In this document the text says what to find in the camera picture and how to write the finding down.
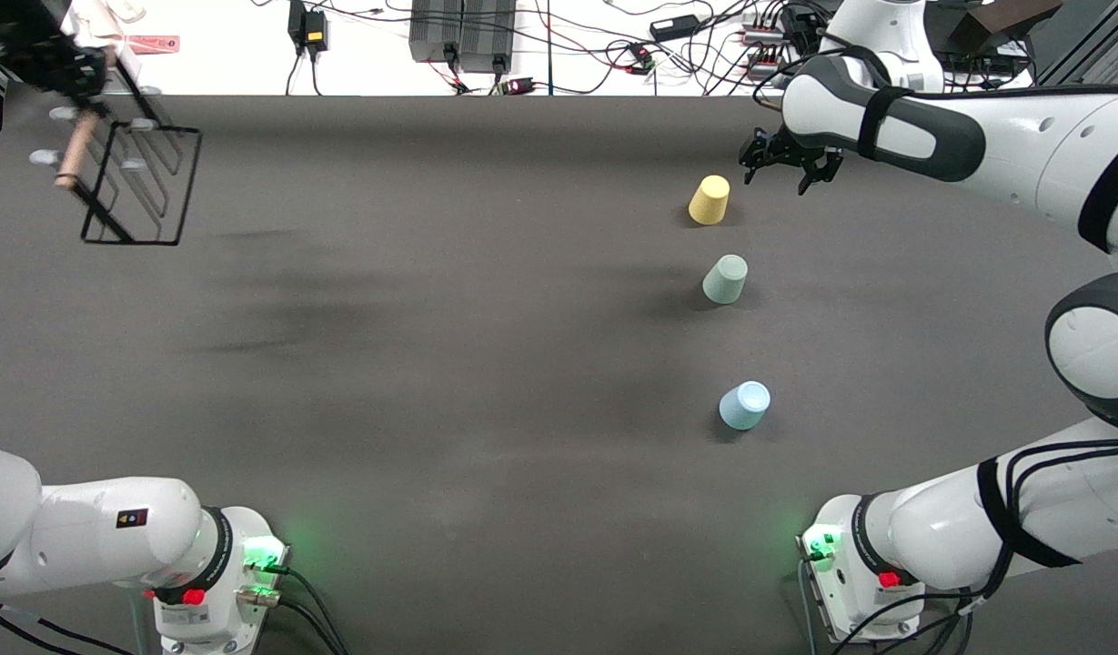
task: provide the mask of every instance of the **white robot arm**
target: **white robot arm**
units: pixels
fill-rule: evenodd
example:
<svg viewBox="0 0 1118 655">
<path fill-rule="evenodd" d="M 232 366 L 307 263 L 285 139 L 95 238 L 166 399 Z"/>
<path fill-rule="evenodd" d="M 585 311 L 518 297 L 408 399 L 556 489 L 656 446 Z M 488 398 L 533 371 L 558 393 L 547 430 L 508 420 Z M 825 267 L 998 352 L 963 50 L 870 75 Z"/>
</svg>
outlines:
<svg viewBox="0 0 1118 655">
<path fill-rule="evenodd" d="M 44 486 L 29 463 L 0 450 L 0 600 L 108 581 L 152 598 L 164 649 L 249 653 L 264 613 L 239 592 L 275 588 L 276 576 L 252 566 L 284 557 L 263 516 L 201 506 L 186 482 Z"/>
<path fill-rule="evenodd" d="M 834 497 L 798 538 L 842 646 L 910 637 L 928 585 L 963 589 L 938 597 L 969 614 L 1003 578 L 1118 549 L 1118 87 L 941 95 L 921 12 L 921 0 L 846 0 L 822 46 L 841 53 L 788 79 L 783 127 L 742 149 L 746 182 L 786 163 L 804 169 L 804 193 L 852 150 L 1038 212 L 1117 273 L 1046 320 L 1048 357 L 1095 418 L 938 480 Z"/>
</svg>

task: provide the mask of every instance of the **blue cup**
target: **blue cup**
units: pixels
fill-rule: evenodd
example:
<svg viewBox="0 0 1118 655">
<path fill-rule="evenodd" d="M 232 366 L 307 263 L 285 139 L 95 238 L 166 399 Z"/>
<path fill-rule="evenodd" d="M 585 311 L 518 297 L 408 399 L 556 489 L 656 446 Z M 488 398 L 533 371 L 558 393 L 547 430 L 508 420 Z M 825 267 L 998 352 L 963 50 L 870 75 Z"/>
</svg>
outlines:
<svg viewBox="0 0 1118 655">
<path fill-rule="evenodd" d="M 720 399 L 720 418 L 733 430 L 751 430 L 765 416 L 770 399 L 765 385 L 745 382 Z"/>
</svg>

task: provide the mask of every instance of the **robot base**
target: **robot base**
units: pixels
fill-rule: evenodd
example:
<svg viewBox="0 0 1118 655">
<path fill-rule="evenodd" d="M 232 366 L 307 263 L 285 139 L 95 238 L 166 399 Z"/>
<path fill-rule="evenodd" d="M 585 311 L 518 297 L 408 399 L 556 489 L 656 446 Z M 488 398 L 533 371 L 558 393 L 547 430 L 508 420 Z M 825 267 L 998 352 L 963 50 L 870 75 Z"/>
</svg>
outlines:
<svg viewBox="0 0 1118 655">
<path fill-rule="evenodd" d="M 162 635 L 164 655 L 250 655 L 259 639 L 267 608 L 236 601 L 243 588 L 275 589 L 280 576 L 252 571 L 247 567 L 256 552 L 272 551 L 283 564 L 287 547 L 277 540 L 256 511 L 225 506 L 231 523 L 231 557 L 218 582 L 198 606 L 163 605 L 154 600 L 154 623 Z"/>
<path fill-rule="evenodd" d="M 926 591 L 922 583 L 883 589 L 878 576 L 866 568 L 853 543 L 851 530 L 854 509 L 861 501 L 861 495 L 839 495 L 826 502 L 813 525 L 797 538 L 803 556 L 812 556 L 818 547 L 825 554 L 824 560 L 808 562 L 808 577 L 833 643 L 841 643 L 861 621 L 887 605 Z M 852 643 L 907 637 L 919 629 L 922 608 L 921 600 L 896 607 L 871 621 Z"/>
</svg>

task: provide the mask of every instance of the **gray metal box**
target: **gray metal box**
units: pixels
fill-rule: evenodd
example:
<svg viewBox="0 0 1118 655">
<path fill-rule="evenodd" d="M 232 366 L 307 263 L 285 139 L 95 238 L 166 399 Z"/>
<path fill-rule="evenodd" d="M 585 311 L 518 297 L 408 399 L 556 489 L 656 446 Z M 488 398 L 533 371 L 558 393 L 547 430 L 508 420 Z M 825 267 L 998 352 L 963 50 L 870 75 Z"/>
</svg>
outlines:
<svg viewBox="0 0 1118 655">
<path fill-rule="evenodd" d="M 414 61 L 449 61 L 462 41 L 462 0 L 413 0 L 409 54 Z"/>
<path fill-rule="evenodd" d="M 510 72 L 514 55 L 514 0 L 466 0 L 461 64 L 465 72 Z"/>
</svg>

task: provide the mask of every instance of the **table surface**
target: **table surface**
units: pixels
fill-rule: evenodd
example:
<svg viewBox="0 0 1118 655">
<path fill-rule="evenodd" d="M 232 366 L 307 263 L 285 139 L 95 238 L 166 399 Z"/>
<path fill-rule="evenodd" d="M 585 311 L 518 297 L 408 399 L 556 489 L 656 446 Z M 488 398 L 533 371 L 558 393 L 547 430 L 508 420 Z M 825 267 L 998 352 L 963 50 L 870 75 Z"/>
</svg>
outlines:
<svg viewBox="0 0 1118 655">
<path fill-rule="evenodd" d="M 0 447 L 263 511 L 354 653 L 803 655 L 822 503 L 1087 418 L 1042 323 L 1096 248 L 859 158 L 742 187 L 776 121 L 747 101 L 168 98 L 205 133 L 177 248 L 77 241 L 27 164 L 55 103 L 0 141 Z M 708 173 L 728 216 L 692 227 Z M 728 253 L 749 283 L 710 307 Z M 774 407 L 737 435 L 747 379 Z M 113 586 L 17 604 L 133 643 Z M 321 652 L 268 626 L 256 655 Z M 1118 554 L 1008 580 L 970 652 L 1118 653 Z"/>
<path fill-rule="evenodd" d="M 318 58 L 318 84 L 323 95 L 453 95 L 442 78 L 445 64 L 414 61 L 408 50 L 410 0 L 334 0 L 322 9 L 330 22 L 330 49 Z M 181 42 L 178 54 L 139 56 L 139 83 L 159 87 L 168 95 L 314 95 L 312 66 L 301 58 L 291 86 L 288 72 L 296 64 L 292 41 L 285 34 L 288 2 L 264 0 L 144 0 L 146 16 L 134 23 L 120 23 L 131 37 L 173 35 Z M 648 26 L 660 18 L 694 12 L 709 17 L 722 3 L 656 2 L 655 0 L 567 0 L 553 2 L 548 37 L 546 0 L 518 0 L 512 77 L 548 79 L 553 64 L 555 85 L 568 91 L 595 91 L 596 95 L 751 95 L 754 83 L 742 79 L 740 66 L 749 48 L 742 46 L 740 18 L 732 18 L 689 41 L 667 42 L 667 49 L 691 58 L 704 70 L 694 76 L 676 69 L 671 58 L 656 55 L 653 75 L 635 76 L 604 65 L 608 56 L 590 55 L 613 41 L 648 40 Z M 376 16 L 354 17 L 380 8 Z M 646 12 L 628 16 L 627 12 Z M 72 29 L 73 9 L 66 17 Z M 548 38 L 551 56 L 548 57 Z M 619 55 L 613 51 L 612 56 Z M 472 88 L 491 86 L 492 75 L 461 76 Z M 957 82 L 964 82 L 961 76 Z M 1016 86 L 1030 84 L 1024 74 Z M 766 95 L 778 95 L 766 87 Z M 556 91 L 567 95 L 566 91 Z M 546 95 L 538 91 L 534 95 Z"/>
</svg>

